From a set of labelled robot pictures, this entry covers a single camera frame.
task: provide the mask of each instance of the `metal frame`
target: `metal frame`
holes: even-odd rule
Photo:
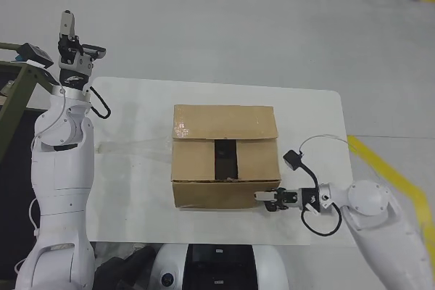
[[[18,47],[20,45],[0,43],[0,49],[16,50]],[[25,63],[0,61],[0,72],[17,73],[17,78],[0,111],[1,162],[36,84],[39,83],[49,93],[51,93],[52,84],[45,79],[39,69]]]

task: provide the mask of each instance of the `white table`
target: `white table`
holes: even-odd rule
[[[346,138],[340,95],[333,91],[186,83],[164,80],[97,78],[94,88],[112,110],[107,120],[93,112],[95,180],[87,206],[91,241],[307,245],[355,243],[343,225],[329,238],[311,234],[300,211],[180,210],[170,182],[174,104],[240,104],[274,107],[282,186],[311,186],[309,176],[288,169],[282,156],[306,138],[334,134]],[[93,103],[103,110],[98,101]],[[320,183],[352,182],[348,148],[317,138],[306,143],[304,163]],[[320,231],[336,216],[308,217]]]

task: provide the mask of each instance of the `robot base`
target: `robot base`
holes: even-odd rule
[[[152,268],[149,290],[289,290],[274,246],[165,244]]]

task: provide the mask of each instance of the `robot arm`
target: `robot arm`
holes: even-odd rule
[[[94,181],[94,127],[83,86],[92,62],[105,50],[86,49],[74,34],[74,16],[62,14],[60,84],[50,96],[50,109],[35,124],[31,180],[41,208],[36,245],[22,264],[19,290],[90,290],[94,250],[86,234],[86,205]]]
[[[301,154],[290,151],[283,158],[292,169],[301,167]],[[257,192],[255,198],[270,211],[298,207],[302,217],[306,211],[317,215],[335,207],[340,214],[337,229],[343,218],[366,262],[387,289],[435,289],[426,248],[390,189],[371,181],[357,181],[342,190],[331,183],[318,186],[313,179],[315,188],[278,188]]]

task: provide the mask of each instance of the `cardboard box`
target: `cardboard box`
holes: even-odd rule
[[[272,107],[175,105],[175,206],[255,207],[254,193],[281,181],[277,137]]]

